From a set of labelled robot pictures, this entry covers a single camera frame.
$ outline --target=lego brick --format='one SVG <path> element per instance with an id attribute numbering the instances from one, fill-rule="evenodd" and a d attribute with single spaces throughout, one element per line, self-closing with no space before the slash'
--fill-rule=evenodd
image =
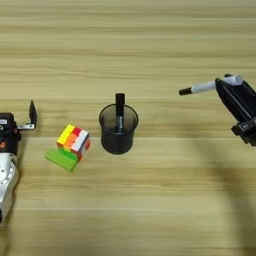
<path id="1" fill-rule="evenodd" d="M 58 151 L 59 151 L 61 154 L 65 155 L 65 150 L 64 150 L 64 148 L 58 148 Z"/>
<path id="2" fill-rule="evenodd" d="M 90 139 L 88 139 L 85 143 L 85 149 L 88 150 L 90 148 L 90 146 L 91 146 L 91 141 L 90 141 Z"/>
<path id="3" fill-rule="evenodd" d="M 59 143 L 57 142 L 57 147 L 58 147 L 58 148 L 63 148 L 63 145 L 64 145 L 64 144 L 59 144 Z"/>
<path id="4" fill-rule="evenodd" d="M 71 159 L 61 154 L 56 149 L 49 149 L 45 154 L 45 158 L 71 172 L 78 162 L 77 160 Z"/>
<path id="5" fill-rule="evenodd" d="M 77 137 L 78 137 L 77 135 L 75 135 L 74 133 L 71 133 L 68 137 L 68 141 L 75 142 Z"/>
<path id="6" fill-rule="evenodd" d="M 75 127 L 75 129 L 73 130 L 73 134 L 75 134 L 76 136 L 79 136 L 80 132 L 82 131 L 82 129 Z"/>
<path id="7" fill-rule="evenodd" d="M 80 132 L 80 135 L 76 138 L 75 143 L 71 147 L 71 151 L 78 152 L 80 150 L 80 148 L 82 147 L 83 142 L 87 139 L 87 137 L 89 137 L 89 133 L 87 131 L 82 130 Z"/>
<path id="8" fill-rule="evenodd" d="M 81 153 L 77 153 L 76 155 L 77 155 L 78 161 L 80 162 L 82 157 L 83 157 L 83 155 Z"/>
<path id="9" fill-rule="evenodd" d="M 66 131 L 68 131 L 69 133 L 72 133 L 73 132 L 73 130 L 75 129 L 75 126 L 74 125 L 71 125 L 71 124 L 69 124 L 67 127 L 66 127 Z"/>
<path id="10" fill-rule="evenodd" d="M 64 148 L 68 148 L 68 149 L 71 149 L 72 148 L 72 145 L 74 144 L 74 142 L 72 141 L 66 141 L 66 143 L 64 144 Z"/>
<path id="11" fill-rule="evenodd" d="M 57 144 L 62 144 L 64 145 L 65 142 L 67 141 L 68 136 L 70 135 L 70 133 L 72 133 L 72 131 L 74 130 L 75 126 L 69 124 L 64 131 L 61 133 L 60 137 L 57 140 Z"/>
<path id="12" fill-rule="evenodd" d="M 86 139 L 83 141 L 83 144 L 81 145 L 79 152 L 83 152 L 84 150 L 86 150 L 86 143 L 87 141 L 90 140 L 89 139 L 89 135 L 86 137 Z"/>
<path id="13" fill-rule="evenodd" d="M 72 152 L 69 152 L 67 156 L 71 159 L 78 161 L 78 156 Z"/>

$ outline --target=wooden table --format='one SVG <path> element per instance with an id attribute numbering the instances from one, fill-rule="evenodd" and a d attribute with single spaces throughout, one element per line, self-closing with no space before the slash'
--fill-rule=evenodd
<path id="1" fill-rule="evenodd" d="M 256 255 L 256 150 L 216 92 L 178 90 L 225 73 L 256 82 L 253 0 L 0 1 L 0 110 L 39 123 L 20 145 L 4 256 Z M 125 92 L 132 150 L 100 144 L 98 115 Z M 44 159 L 68 123 L 92 147 L 69 173 Z"/>

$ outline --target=red lego brick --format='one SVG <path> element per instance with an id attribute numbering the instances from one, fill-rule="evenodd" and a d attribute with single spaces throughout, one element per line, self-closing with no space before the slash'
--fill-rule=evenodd
<path id="1" fill-rule="evenodd" d="M 82 131 L 82 129 L 75 127 L 75 129 L 73 130 L 73 134 L 75 134 L 76 136 L 79 136 L 79 133 Z"/>
<path id="2" fill-rule="evenodd" d="M 91 146 L 91 141 L 87 140 L 86 143 L 85 143 L 86 150 L 88 150 L 90 146 Z"/>
<path id="3" fill-rule="evenodd" d="M 82 154 L 81 153 L 77 153 L 76 155 L 78 157 L 78 161 L 80 161 L 82 159 Z"/>
<path id="4" fill-rule="evenodd" d="M 63 148 L 63 145 L 57 142 L 57 147 L 58 148 Z"/>

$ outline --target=pen holder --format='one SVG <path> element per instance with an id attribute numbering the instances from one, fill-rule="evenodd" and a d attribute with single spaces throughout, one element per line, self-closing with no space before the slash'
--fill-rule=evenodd
<path id="1" fill-rule="evenodd" d="M 133 145 L 134 131 L 138 125 L 136 111 L 124 105 L 123 127 L 117 128 L 116 104 L 106 106 L 100 113 L 99 122 L 102 129 L 101 144 L 112 154 L 124 154 Z"/>

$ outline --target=yellow lego brick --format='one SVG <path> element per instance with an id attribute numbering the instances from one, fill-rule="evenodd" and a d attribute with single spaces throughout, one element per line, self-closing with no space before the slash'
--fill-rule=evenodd
<path id="1" fill-rule="evenodd" d="M 57 143 L 59 144 L 65 144 L 67 141 L 67 138 L 69 137 L 70 133 L 75 129 L 75 126 L 69 124 L 65 130 L 61 133 L 60 137 L 57 140 Z"/>
<path id="2" fill-rule="evenodd" d="M 71 132 L 73 132 L 73 130 L 75 129 L 75 126 L 74 125 L 71 125 L 71 124 L 69 124 L 67 127 L 66 127 L 66 131 L 68 131 L 69 132 L 69 134 L 71 133 Z"/>

